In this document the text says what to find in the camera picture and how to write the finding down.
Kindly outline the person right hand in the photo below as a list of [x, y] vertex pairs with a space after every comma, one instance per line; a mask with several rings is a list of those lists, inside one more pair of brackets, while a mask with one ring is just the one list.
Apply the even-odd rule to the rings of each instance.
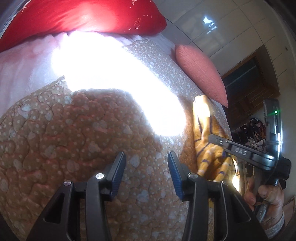
[[[249, 205], [252, 211], [254, 211], [256, 204], [256, 196], [253, 193], [254, 178], [250, 177], [247, 180], [247, 189], [244, 194], [244, 200]], [[278, 186], [266, 186], [261, 185], [258, 188], [259, 196], [267, 201], [269, 207], [267, 209], [265, 218], [263, 219], [261, 226], [264, 230], [275, 228], [279, 230], [285, 223], [285, 214], [283, 212], [284, 192], [280, 185]]]

